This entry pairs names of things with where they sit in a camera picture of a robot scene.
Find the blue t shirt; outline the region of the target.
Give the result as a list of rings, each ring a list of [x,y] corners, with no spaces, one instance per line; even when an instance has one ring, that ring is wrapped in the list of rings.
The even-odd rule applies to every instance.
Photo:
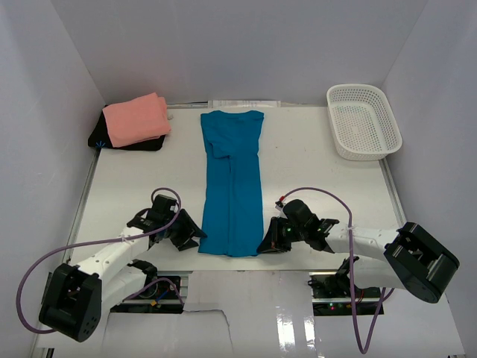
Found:
[[[255,257],[264,237],[259,139],[265,115],[256,110],[200,116],[206,152],[206,199],[199,252]]]

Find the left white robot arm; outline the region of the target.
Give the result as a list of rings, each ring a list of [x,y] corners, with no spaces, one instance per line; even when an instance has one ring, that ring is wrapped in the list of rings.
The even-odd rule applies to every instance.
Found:
[[[163,239],[178,251],[195,248],[206,237],[176,199],[158,195],[125,226],[119,241],[71,266],[58,266],[46,287],[39,320],[77,342],[86,341],[104,313],[137,297],[163,298],[177,283],[158,274],[138,256]]]

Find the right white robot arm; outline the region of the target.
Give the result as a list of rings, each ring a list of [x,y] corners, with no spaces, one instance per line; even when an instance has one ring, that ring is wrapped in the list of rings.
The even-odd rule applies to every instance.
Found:
[[[396,230],[350,227],[320,219],[301,200],[279,204],[258,253],[284,253],[295,242],[316,251],[352,254],[335,274],[319,283],[329,294],[351,298],[363,289],[403,289],[435,304],[460,266],[458,258],[420,225],[406,222]]]

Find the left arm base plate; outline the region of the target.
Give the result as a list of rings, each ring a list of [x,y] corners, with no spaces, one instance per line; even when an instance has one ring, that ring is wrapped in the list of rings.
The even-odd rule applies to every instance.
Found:
[[[140,295],[114,306],[112,313],[150,313],[181,314],[183,305],[174,290],[176,287],[180,297],[185,300],[186,292],[181,292],[181,276],[165,276],[165,280],[156,283]]]

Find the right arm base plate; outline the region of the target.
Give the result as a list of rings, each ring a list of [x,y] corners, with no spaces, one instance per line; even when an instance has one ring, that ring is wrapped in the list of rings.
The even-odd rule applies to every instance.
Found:
[[[308,285],[312,290],[314,317],[351,316],[351,297],[348,279],[339,283],[335,273],[312,274]],[[359,289],[355,287],[356,314],[373,315],[381,290],[377,287]]]

